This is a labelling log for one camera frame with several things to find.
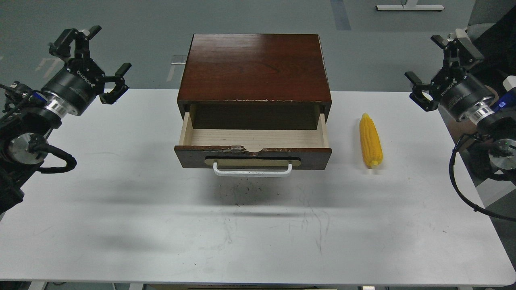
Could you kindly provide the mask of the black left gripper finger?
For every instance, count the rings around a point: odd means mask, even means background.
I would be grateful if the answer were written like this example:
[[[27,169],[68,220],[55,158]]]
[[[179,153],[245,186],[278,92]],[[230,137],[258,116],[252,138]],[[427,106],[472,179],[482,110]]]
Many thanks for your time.
[[[108,93],[102,92],[99,97],[102,104],[112,105],[120,99],[120,97],[129,90],[129,86],[125,84],[124,75],[131,68],[131,63],[123,63],[120,68],[115,72],[114,76],[100,77],[100,83],[114,83],[115,87]]]
[[[65,29],[56,41],[49,43],[49,54],[64,62],[72,59],[91,59],[89,41],[102,30],[99,25],[79,31],[76,28]]]

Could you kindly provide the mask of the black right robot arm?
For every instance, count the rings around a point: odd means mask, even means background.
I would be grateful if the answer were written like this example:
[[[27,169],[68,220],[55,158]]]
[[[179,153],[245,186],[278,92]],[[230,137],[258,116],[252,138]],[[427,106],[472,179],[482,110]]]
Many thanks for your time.
[[[448,165],[450,181],[460,199],[475,212],[514,222],[514,217],[494,213],[469,200],[458,188],[454,165],[459,149],[472,139],[472,144],[466,147],[472,167],[487,179],[514,183],[515,108],[495,111],[491,107],[494,92],[471,73],[484,57],[464,31],[448,38],[432,35],[431,40],[443,51],[442,68],[428,84],[407,71],[405,76],[412,88],[409,97],[426,112],[443,107],[455,121],[469,120],[475,125],[474,133],[463,133],[454,145]]]

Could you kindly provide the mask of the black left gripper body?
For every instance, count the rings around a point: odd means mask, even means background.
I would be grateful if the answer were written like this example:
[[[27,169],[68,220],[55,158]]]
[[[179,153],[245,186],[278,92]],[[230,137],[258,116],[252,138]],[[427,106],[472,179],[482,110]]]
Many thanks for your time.
[[[104,90],[97,78],[105,72],[92,60],[70,59],[42,88],[72,106],[71,114],[80,116]]]

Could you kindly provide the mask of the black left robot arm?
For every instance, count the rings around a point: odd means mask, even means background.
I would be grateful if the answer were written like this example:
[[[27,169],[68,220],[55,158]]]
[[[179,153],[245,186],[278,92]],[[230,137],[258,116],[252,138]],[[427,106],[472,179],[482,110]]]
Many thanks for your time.
[[[69,28],[49,44],[50,55],[61,59],[63,68],[41,90],[19,81],[1,86],[5,92],[0,128],[1,213],[22,202],[21,187],[34,173],[66,173],[76,167],[71,154],[48,143],[48,136],[67,114],[80,116],[96,97],[103,104],[114,104],[129,89],[124,75],[130,63],[108,76],[91,57],[89,42],[100,30],[98,25],[82,31]]]

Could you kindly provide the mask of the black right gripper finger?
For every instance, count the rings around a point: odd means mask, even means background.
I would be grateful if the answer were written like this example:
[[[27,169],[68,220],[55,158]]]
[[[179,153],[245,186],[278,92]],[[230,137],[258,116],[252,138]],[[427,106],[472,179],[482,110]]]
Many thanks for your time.
[[[447,38],[432,35],[431,41],[443,51],[441,71],[446,76],[467,73],[484,61],[484,55],[474,46],[465,29],[456,29]]]
[[[428,99],[423,93],[429,92],[431,97],[433,97],[433,93],[437,90],[437,85],[423,83],[422,80],[412,71],[405,72],[405,77],[407,77],[412,84],[412,92],[409,95],[409,98],[418,104],[418,106],[420,106],[420,108],[425,112],[437,110],[439,101]]]

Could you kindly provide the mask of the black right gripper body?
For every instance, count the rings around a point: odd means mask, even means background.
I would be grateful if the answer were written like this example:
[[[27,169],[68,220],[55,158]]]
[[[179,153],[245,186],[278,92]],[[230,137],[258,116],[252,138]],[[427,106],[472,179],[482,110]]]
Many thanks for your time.
[[[431,84],[436,86],[431,92],[433,99],[458,122],[466,119],[477,103],[489,104],[494,99],[494,93],[470,73],[451,77],[441,70]]]

